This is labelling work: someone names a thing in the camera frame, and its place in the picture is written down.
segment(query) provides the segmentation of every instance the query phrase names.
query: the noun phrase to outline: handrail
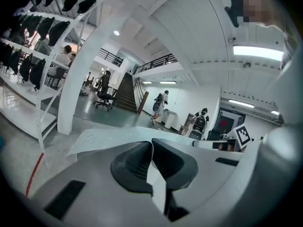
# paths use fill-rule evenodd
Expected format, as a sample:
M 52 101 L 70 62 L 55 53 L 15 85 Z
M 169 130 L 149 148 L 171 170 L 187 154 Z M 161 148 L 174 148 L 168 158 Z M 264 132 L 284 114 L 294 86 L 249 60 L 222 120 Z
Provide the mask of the handrail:
M 174 62 L 177 62 L 178 60 L 175 58 L 175 56 L 173 54 L 168 54 L 165 56 L 162 56 L 160 58 L 157 58 L 149 63 L 146 63 L 142 66 L 137 67 L 136 71 L 134 72 L 134 74 L 146 71 L 146 70 L 150 70 L 159 66 L 163 66 L 163 65 L 167 65 L 167 64 L 171 64 Z
M 145 91 L 145 93 L 143 94 L 143 90 L 142 90 L 142 87 L 140 84 L 140 78 L 136 78 L 134 90 L 137 90 L 138 99 L 139 99 L 139 103 L 140 103 L 139 108 L 137 110 L 137 114 L 140 114 L 141 111 L 143 110 L 143 106 L 146 102 L 149 92 Z
M 104 50 L 103 48 L 101 48 L 99 51 L 98 51 L 98 54 L 97 56 L 101 57 L 102 59 L 106 60 L 106 61 L 109 61 L 111 62 L 112 64 L 120 67 L 122 62 L 123 62 L 123 59 L 121 59 L 120 57 L 112 54 L 111 52 L 108 52 L 107 50 Z

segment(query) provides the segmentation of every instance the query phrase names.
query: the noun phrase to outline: curved white pillar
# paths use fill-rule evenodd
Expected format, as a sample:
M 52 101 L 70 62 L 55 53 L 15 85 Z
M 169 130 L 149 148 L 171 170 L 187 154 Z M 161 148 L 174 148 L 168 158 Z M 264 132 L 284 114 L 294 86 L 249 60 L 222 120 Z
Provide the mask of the curved white pillar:
M 86 73 L 102 45 L 113 34 L 113 31 L 118 30 L 130 17 L 134 8 L 134 4 L 127 4 L 117 13 L 109 16 L 91 33 L 79 50 L 62 90 L 58 112 L 58 132 L 70 134 L 79 92 Z

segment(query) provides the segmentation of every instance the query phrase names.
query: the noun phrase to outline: red tape line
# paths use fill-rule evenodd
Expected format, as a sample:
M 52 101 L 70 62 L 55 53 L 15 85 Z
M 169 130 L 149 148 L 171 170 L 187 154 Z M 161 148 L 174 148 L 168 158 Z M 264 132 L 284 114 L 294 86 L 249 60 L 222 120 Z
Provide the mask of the red tape line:
M 38 161 L 37 161 L 37 163 L 36 163 L 36 165 L 35 165 L 35 168 L 33 169 L 33 172 L 32 172 L 32 174 L 31 174 L 31 176 L 30 176 L 30 178 L 29 178 L 29 181 L 28 181 L 28 184 L 27 184 L 27 190 L 26 190 L 26 192 L 25 192 L 25 195 L 26 195 L 26 196 L 28 196 L 29 189 L 30 189 L 30 186 L 31 186 L 32 181 L 33 181 L 33 177 L 34 177 L 34 175 L 35 175 L 35 173 L 36 173 L 36 171 L 37 171 L 37 169 L 38 169 L 38 166 L 39 166 L 39 164 L 40 164 L 40 162 L 41 162 L 41 160 L 42 160 L 43 155 L 44 155 L 44 153 L 41 153 L 41 155 L 40 155 L 40 157 L 39 157 L 39 159 L 38 159 Z

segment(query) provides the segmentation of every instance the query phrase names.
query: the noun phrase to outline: concrete floor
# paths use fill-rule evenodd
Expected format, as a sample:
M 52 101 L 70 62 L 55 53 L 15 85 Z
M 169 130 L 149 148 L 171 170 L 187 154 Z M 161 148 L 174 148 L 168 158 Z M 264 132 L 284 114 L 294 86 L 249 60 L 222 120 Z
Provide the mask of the concrete floor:
M 37 139 L 18 129 L 0 114 L 0 136 L 4 138 L 4 146 L 0 150 L 0 167 L 12 188 L 26 193 L 29 179 L 42 153 L 44 155 L 29 188 L 29 197 L 47 180 L 77 161 L 77 155 L 67 157 L 67 153 L 83 130 L 151 127 L 150 116 L 145 112 L 137 115 L 121 108 L 113 108 L 109 112 L 102 107 L 96 109 L 93 105 L 95 92 L 87 92 L 89 96 L 79 96 L 71 134 L 63 135 L 58 133 L 56 128 L 53 129 L 44 140 L 44 152 L 40 149 Z M 59 99 L 55 100 L 53 105 L 54 114 L 58 104 Z M 164 124 L 156 123 L 155 127 L 176 133 L 175 130 L 166 129 Z

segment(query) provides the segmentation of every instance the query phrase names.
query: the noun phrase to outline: black rectangular strip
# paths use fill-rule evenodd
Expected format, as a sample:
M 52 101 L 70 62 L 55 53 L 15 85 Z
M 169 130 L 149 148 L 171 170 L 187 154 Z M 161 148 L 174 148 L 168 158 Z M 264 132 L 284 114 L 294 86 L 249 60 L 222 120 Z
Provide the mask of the black rectangular strip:
M 239 161 L 230 160 L 230 159 L 226 159 L 226 158 L 222 158 L 222 157 L 217 158 L 215 161 L 222 163 L 222 164 L 230 165 L 230 166 L 237 166 L 239 163 Z
M 62 219 L 84 185 L 83 182 L 71 180 L 44 210 L 53 217 Z

